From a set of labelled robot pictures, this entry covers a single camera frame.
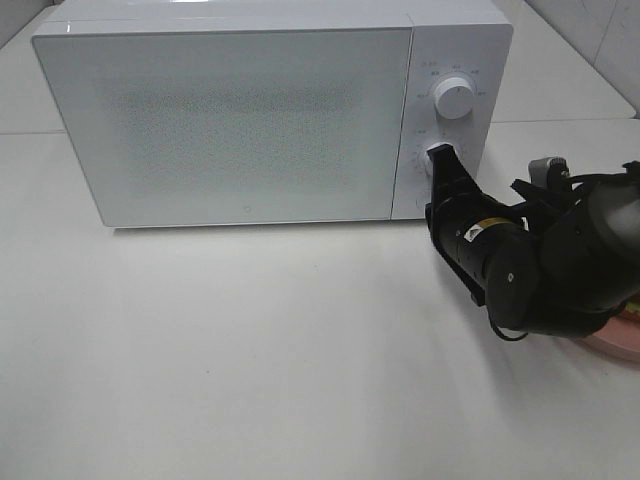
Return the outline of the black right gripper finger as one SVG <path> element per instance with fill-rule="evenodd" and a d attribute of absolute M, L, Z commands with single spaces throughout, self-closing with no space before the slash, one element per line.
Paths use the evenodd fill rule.
<path fill-rule="evenodd" d="M 476 198 L 483 194 L 460 162 L 452 145 L 430 148 L 427 155 L 432 165 L 432 205 L 441 205 L 463 196 Z"/>

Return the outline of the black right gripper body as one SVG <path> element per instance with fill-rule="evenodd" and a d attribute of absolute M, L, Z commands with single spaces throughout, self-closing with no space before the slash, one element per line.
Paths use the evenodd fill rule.
<path fill-rule="evenodd" d="M 434 192 L 431 239 L 478 306 L 528 306 L 540 283 L 538 236 L 481 193 Z"/>

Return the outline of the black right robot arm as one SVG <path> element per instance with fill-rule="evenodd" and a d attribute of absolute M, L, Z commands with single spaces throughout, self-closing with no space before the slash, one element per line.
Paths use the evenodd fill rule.
<path fill-rule="evenodd" d="M 639 164 L 571 175 L 565 159 L 528 165 L 506 205 L 484 193 L 453 146 L 427 152 L 425 218 L 446 264 L 486 309 L 498 336 L 584 338 L 639 291 Z"/>

